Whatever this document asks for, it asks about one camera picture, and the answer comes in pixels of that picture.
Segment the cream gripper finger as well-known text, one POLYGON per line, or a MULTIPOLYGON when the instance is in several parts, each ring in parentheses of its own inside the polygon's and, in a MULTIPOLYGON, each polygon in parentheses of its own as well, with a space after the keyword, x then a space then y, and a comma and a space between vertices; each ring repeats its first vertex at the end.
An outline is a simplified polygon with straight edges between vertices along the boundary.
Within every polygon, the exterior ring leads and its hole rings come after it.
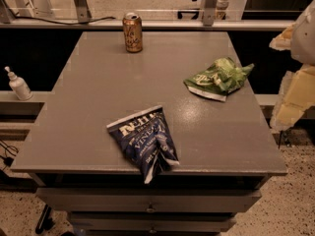
POLYGON ((286 131, 315 104, 315 67, 304 64, 297 72, 287 71, 282 79, 270 126, 286 131))
POLYGON ((287 27, 282 33, 274 37, 269 46, 278 51, 290 50, 293 27, 294 25, 287 27))

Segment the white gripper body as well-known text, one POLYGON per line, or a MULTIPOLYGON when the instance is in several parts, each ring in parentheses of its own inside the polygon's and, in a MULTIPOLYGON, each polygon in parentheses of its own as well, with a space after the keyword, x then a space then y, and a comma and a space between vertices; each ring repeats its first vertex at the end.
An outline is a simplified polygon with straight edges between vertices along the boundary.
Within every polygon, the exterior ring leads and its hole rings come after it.
POLYGON ((290 52, 291 57, 300 63, 315 65, 315 0, 294 24, 290 52))

